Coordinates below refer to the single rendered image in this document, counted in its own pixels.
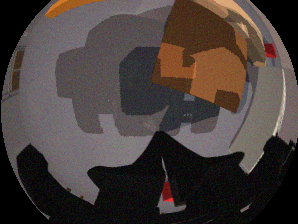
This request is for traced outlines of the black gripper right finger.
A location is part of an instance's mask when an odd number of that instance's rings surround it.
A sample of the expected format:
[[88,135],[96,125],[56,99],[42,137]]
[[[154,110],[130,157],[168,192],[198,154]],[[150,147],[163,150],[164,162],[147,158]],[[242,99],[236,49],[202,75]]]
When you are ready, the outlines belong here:
[[225,156],[202,157],[189,151],[185,145],[172,139],[168,133],[160,131],[162,136],[162,160],[168,173],[174,205],[186,205],[186,200],[204,183],[206,179],[241,164],[245,153],[233,152]]

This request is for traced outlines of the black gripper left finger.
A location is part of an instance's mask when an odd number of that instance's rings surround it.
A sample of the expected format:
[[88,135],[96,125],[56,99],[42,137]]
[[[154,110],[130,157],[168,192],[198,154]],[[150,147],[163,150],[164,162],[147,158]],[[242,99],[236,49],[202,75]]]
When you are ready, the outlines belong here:
[[93,167],[88,171],[89,179],[98,188],[117,192],[152,193],[153,208],[157,208],[164,188],[166,173],[162,167],[162,136],[154,133],[145,151],[133,164],[124,167]]

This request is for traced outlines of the red square block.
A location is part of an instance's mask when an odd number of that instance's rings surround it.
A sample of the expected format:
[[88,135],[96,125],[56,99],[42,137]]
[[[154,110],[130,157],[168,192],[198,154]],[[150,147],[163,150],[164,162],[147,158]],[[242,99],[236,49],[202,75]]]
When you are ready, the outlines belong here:
[[263,47],[263,48],[265,48],[265,52],[266,52],[266,57],[277,57],[277,55],[275,55],[275,53],[277,53],[277,52],[275,52],[275,47],[274,47],[274,45],[273,44],[263,44],[263,45],[265,45],[265,47]]
[[169,202],[174,201],[172,189],[170,189],[169,180],[166,181],[166,183],[164,184],[164,188],[162,188],[161,192],[162,192],[162,201],[169,201]]

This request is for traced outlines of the orange long bar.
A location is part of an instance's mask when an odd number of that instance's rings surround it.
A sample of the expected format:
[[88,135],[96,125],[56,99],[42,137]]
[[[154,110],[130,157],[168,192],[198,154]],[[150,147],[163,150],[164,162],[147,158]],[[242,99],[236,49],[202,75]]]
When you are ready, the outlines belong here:
[[71,8],[82,6],[82,4],[88,4],[93,2],[100,2],[100,0],[59,0],[56,4],[53,4],[51,10],[47,12],[44,16],[48,16],[48,18],[55,18],[55,16],[59,14],[63,14],[63,12],[67,10],[71,10]]

